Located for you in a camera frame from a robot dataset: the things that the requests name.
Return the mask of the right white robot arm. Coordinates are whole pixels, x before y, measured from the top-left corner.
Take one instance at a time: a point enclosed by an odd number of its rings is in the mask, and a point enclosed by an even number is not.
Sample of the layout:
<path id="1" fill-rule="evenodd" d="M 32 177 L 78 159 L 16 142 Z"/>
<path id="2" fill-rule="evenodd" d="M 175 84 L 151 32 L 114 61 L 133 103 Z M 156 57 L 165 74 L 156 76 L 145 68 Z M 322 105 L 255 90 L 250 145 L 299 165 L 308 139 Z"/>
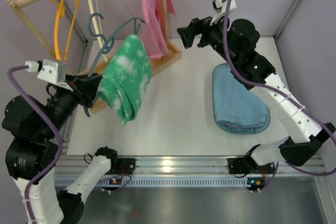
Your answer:
<path id="1" fill-rule="evenodd" d="M 275 67 L 255 50 L 260 33 L 252 22 L 237 19 L 228 25 L 221 20 L 212 25 L 210 21 L 209 17 L 194 18 L 188 26 L 177 29 L 184 48 L 190 48 L 200 35 L 198 47 L 211 46 L 225 59 L 235 78 L 267 105 L 289 134 L 283 140 L 253 146 L 240 162 L 250 173 L 276 162 L 299 169 L 333 137 L 335 126 L 309 115 L 283 84 Z"/>

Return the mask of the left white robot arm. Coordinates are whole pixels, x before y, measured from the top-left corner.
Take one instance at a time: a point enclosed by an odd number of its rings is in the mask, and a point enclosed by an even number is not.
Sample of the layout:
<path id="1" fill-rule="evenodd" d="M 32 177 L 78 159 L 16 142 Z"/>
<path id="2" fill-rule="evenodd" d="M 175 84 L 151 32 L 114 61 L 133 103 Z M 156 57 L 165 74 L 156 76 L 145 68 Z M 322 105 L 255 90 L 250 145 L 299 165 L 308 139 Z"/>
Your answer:
<path id="1" fill-rule="evenodd" d="M 62 152 L 60 129 L 77 106 L 91 106 L 101 75 L 67 75 L 68 89 L 56 87 L 46 104 L 29 96 L 15 80 L 19 95 L 5 108 L 2 128 L 13 135 L 5 163 L 23 197 L 29 223 L 78 223 L 86 200 L 105 174 L 118 169 L 118 153 L 96 152 L 89 166 L 66 189 L 56 191 L 55 166 Z"/>

